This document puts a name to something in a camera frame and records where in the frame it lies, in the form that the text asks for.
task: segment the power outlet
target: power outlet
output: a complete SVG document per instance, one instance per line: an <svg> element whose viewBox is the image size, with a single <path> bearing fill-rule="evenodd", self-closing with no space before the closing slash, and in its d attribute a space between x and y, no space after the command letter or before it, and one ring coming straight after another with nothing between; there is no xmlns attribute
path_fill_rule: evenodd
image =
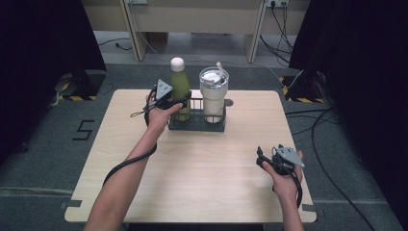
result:
<svg viewBox="0 0 408 231"><path fill-rule="evenodd" d="M275 2L275 8L283 8L283 4L286 4L286 7L288 7L289 0L268 0L267 7L271 7L272 1Z"/></svg>

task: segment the straw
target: straw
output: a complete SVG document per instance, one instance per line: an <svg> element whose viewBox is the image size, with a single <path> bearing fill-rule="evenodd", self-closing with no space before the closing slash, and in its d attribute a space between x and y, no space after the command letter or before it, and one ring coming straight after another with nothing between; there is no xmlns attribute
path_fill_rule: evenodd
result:
<svg viewBox="0 0 408 231"><path fill-rule="evenodd" d="M222 76L224 75L224 69L222 68L222 65L220 62L217 62L217 67L219 70L219 79L222 79Z"/></svg>

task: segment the wooden table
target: wooden table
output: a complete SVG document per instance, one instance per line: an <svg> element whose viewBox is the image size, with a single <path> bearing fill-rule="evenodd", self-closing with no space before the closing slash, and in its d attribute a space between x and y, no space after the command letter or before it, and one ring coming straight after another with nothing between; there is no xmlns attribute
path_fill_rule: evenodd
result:
<svg viewBox="0 0 408 231"><path fill-rule="evenodd" d="M129 154L145 130L149 90L117 90L95 138L65 219L87 221L108 172ZM199 90L193 92L198 96ZM226 127L220 132L165 130L150 157L125 222L282 222L270 176L256 166L260 145L268 155L279 143L294 147L280 98L275 91L229 90ZM312 205L302 182L303 204ZM317 215L299 209L303 222Z"/></svg>

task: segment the human arm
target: human arm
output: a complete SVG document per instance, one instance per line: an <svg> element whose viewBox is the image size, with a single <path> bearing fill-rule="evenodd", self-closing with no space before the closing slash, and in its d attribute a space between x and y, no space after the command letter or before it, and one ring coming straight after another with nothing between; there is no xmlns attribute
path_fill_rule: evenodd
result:
<svg viewBox="0 0 408 231"><path fill-rule="evenodd" d="M149 112L149 125L139 142L125 160L150 151L164 132L168 118L182 104L167 110L153 108ZM89 214L85 230L118 230L138 190L148 158L121 168L109 178L97 196Z"/></svg>
<svg viewBox="0 0 408 231"><path fill-rule="evenodd" d="M303 158L301 151L297 152L300 159ZM304 230L300 214L297 210L296 195L297 187L291 176L279 175L273 167L267 162L262 162L264 170L269 173L273 179L273 190L279 198L279 203L282 207L283 225L286 231L302 231ZM294 167L299 182L302 181L302 170L299 166Z"/></svg>

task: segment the gray carpet floor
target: gray carpet floor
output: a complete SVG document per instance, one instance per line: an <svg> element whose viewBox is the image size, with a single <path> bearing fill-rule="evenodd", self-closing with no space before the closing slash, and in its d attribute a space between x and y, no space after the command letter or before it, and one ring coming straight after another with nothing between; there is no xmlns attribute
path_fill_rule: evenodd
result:
<svg viewBox="0 0 408 231"><path fill-rule="evenodd" d="M28 151L13 154L0 167L1 231L83 229L84 224L64 220L64 204L75 190L114 91L151 89L158 79L169 82L171 74L168 65L108 64L107 68L96 100L60 101L39 122L27 141ZM228 64L224 68L230 74L230 90L276 90L286 113L332 106L327 102L286 101L279 81L267 68ZM198 73L202 69L202 65L186 66L192 89L198 89ZM295 73L284 68L273 70L278 76ZM288 115L296 149L304 153L304 174L318 212L318 220L305 224L306 230L370 230L329 181L322 167L375 230L402 230L370 172L360 162L341 115L335 110L326 114L326 120L316 126L318 153L314 151L310 128L320 114ZM82 128L91 130L88 139L85 139L87 134L77 132L83 120L88 122ZM266 224L265 230L282 230L282 225Z"/></svg>

